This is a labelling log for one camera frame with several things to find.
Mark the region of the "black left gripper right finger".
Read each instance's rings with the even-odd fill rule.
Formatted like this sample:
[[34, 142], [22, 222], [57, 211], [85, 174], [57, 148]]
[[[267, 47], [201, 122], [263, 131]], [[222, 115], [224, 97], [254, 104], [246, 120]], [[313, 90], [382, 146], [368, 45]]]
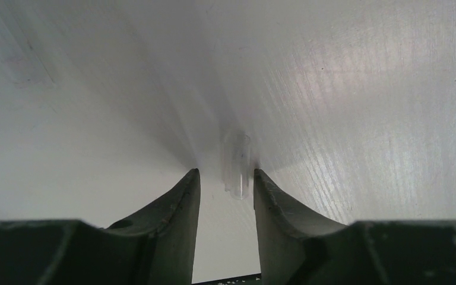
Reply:
[[254, 171], [264, 284], [456, 284], [456, 220], [344, 225]]

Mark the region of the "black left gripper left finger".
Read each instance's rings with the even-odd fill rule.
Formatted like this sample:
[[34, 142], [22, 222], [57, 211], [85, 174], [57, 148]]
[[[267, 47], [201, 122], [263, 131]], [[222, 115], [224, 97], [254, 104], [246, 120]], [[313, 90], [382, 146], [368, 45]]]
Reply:
[[0, 221], [0, 284], [191, 284], [200, 172], [107, 228]]

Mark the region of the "clear pen cap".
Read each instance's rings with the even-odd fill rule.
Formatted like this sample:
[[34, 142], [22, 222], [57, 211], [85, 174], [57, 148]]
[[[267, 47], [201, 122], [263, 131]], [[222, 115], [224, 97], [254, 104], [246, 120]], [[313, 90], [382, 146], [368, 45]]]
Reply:
[[240, 130], [228, 132], [222, 143], [222, 180], [225, 191], [236, 200], [249, 196], [250, 138]]

